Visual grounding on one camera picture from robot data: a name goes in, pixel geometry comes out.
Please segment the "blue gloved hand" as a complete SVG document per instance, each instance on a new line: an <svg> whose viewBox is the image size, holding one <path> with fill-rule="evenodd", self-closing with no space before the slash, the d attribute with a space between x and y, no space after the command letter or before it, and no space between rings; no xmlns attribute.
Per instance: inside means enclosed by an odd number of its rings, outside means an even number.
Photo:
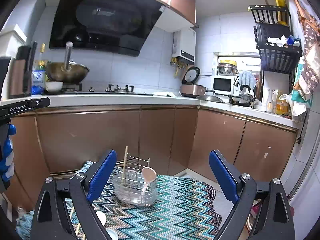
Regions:
<svg viewBox="0 0 320 240"><path fill-rule="evenodd" d="M8 183L14 175L14 152L11 136L16 134L16 127L12 124L1 126L1 179Z"/></svg>

